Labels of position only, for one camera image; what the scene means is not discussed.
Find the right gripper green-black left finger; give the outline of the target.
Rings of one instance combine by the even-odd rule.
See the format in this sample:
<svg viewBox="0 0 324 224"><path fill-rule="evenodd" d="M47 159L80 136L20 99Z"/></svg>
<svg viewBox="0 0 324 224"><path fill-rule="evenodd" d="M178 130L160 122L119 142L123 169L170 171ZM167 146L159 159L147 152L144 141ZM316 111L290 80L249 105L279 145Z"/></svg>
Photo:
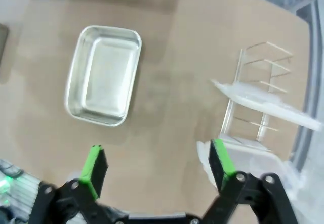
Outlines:
<svg viewBox="0 0 324 224"><path fill-rule="evenodd" d="M57 187L41 181L32 207L33 223L68 223L81 215L85 223L126 223L126 215L118 215L98 204L108 169L104 149L90 149L80 177Z"/></svg>

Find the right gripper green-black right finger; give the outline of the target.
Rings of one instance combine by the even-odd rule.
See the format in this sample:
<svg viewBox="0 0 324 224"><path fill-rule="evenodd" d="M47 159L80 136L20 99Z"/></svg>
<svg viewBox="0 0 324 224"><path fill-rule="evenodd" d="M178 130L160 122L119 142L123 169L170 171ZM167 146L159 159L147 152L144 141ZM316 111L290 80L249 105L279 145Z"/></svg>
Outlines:
<svg viewBox="0 0 324 224"><path fill-rule="evenodd" d="M238 205L248 205L258 223L296 223L292 205L284 186L275 173L255 177L237 171L222 140L200 142L207 153L207 165L219 196L201 219L201 223L228 223Z"/></svg>

